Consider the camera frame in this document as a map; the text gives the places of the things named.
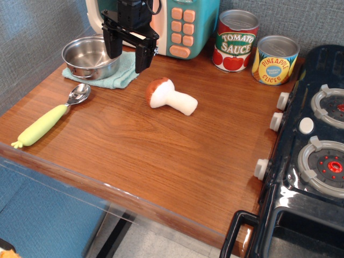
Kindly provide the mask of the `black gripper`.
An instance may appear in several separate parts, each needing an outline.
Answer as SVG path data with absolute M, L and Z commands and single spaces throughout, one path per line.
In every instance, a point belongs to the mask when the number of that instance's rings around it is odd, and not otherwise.
M 149 68 L 157 54 L 159 38 L 150 22 L 159 12 L 153 10 L 153 1 L 117 1 L 116 11 L 102 10 L 103 38 L 109 58 L 119 57 L 123 42 L 127 42 L 136 47 L 135 72 L 139 74 Z

